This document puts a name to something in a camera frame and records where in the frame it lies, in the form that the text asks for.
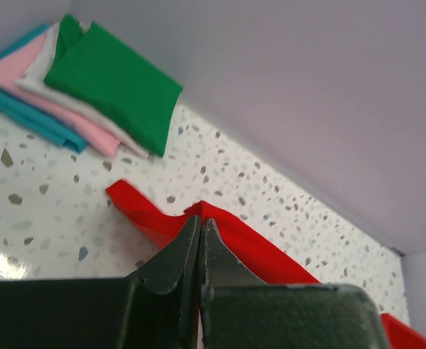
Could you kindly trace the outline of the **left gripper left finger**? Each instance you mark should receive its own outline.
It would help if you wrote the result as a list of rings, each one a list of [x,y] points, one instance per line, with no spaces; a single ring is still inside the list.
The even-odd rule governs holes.
[[[200,233],[125,277],[0,281],[0,348],[195,348]]]

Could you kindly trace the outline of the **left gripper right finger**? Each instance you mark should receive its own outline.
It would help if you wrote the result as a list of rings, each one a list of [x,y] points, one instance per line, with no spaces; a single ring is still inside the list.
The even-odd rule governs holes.
[[[369,296],[349,284],[278,284],[256,276],[208,219],[199,246],[205,348],[389,348]]]

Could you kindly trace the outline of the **red t shirt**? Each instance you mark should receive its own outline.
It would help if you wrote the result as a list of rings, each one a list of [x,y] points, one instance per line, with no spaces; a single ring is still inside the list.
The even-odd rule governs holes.
[[[192,217],[199,217],[201,220],[200,246],[202,228],[208,219],[213,219],[225,245],[247,268],[266,283],[272,285],[324,284],[239,218],[205,201],[193,204],[180,216],[170,216],[164,214],[125,180],[115,182],[107,188],[106,192],[120,213],[148,237],[159,251],[177,236],[182,226]],[[199,246],[196,274],[198,335],[203,337],[199,306],[201,288]],[[426,338],[418,332],[389,314],[378,313],[378,316],[389,340],[389,348],[426,348]]]

